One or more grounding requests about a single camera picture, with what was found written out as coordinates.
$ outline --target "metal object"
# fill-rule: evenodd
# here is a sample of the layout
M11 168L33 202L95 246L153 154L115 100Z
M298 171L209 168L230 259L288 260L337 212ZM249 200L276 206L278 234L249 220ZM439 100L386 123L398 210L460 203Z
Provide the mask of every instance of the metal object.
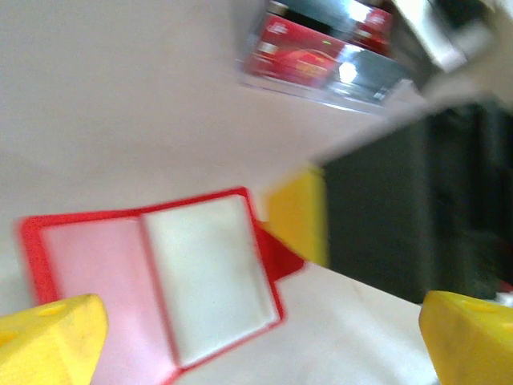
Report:
M479 20L458 29L444 26L429 0L394 0L394 5L430 61L444 72L468 63L492 40L492 33Z

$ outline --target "red product box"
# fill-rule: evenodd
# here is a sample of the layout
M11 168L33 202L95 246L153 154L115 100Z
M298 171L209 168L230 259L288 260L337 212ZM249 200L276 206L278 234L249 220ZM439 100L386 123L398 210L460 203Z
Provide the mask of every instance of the red product box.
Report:
M364 22L358 22L352 44L387 56L390 46L392 15L378 8L370 8Z
M345 43L275 14L267 14L261 38L244 70L307 87L321 87L337 66Z

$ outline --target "yellow block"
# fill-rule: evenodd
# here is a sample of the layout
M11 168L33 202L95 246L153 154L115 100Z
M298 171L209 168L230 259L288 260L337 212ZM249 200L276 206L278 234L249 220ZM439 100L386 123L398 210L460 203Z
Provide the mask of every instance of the yellow block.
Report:
M320 168L309 167L266 195L267 230L292 251L328 265L325 184Z
M89 384L107 328L103 303L93 294L1 317L0 383Z
M513 309L431 291L419 322L442 385L513 384Z

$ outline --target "open red folder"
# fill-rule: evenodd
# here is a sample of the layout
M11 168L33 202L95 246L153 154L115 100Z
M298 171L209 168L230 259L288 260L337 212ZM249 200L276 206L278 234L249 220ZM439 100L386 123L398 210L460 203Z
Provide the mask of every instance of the open red folder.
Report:
M103 299L110 326L96 385L171 383L279 325L276 280L304 265L260 227L245 188L29 217L21 237L40 304Z

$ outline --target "hole in yellow block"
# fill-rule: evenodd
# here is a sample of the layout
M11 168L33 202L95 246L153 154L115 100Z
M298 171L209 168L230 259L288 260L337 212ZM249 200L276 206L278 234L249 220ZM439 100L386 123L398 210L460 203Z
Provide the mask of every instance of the hole in yellow block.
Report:
M463 305L469 310L477 311L479 313L496 313L497 309L495 309L492 305L487 305L486 303L473 303L463 301Z
M48 309L41 310L38 314L40 317L46 317L48 315L56 315L65 307L66 307L66 305L64 305L64 304L52 306L52 307L49 307Z
M0 331L0 347L18 337L17 331Z

